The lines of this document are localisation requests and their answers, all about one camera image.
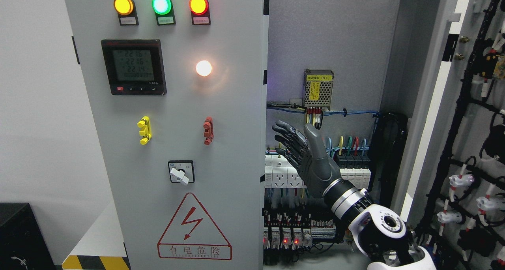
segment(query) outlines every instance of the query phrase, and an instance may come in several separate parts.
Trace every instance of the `robotic arm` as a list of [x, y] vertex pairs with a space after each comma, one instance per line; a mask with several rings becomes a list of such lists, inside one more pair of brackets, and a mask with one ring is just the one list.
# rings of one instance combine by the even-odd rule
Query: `robotic arm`
[[287, 147], [276, 151], [297, 169], [309, 193], [324, 198], [348, 225], [359, 250], [370, 257], [367, 270], [435, 270], [429, 253], [415, 244], [413, 233], [395, 212], [373, 204], [364, 189], [342, 179], [314, 126], [306, 124], [305, 135], [282, 121], [272, 129], [280, 134], [275, 135], [276, 141]]

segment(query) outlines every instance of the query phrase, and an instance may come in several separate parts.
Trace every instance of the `yellow black hazard stripe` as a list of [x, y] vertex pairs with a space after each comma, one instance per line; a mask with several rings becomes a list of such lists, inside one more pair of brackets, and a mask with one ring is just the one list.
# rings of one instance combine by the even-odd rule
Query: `yellow black hazard stripe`
[[64, 270], [131, 270], [128, 257], [69, 255]]

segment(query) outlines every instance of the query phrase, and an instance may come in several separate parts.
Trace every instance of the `warning triangle sign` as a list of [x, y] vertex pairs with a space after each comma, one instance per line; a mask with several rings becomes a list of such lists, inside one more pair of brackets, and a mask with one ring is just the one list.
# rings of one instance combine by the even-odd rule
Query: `warning triangle sign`
[[193, 193], [186, 193], [157, 244], [162, 259], [231, 260], [231, 245]]

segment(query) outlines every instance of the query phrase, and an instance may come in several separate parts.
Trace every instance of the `green indicator light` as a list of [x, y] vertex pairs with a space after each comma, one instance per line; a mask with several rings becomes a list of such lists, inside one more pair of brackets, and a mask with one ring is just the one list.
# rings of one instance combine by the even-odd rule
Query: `green indicator light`
[[159, 15], [165, 15], [172, 10], [172, 2], [170, 0], [153, 0], [153, 9]]

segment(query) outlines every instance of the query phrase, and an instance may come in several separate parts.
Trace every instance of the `digital power meter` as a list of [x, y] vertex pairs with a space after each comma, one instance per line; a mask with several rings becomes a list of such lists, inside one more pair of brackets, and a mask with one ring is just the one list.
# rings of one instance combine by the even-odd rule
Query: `digital power meter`
[[101, 41], [110, 93], [115, 96], [162, 96], [165, 72], [159, 39]]

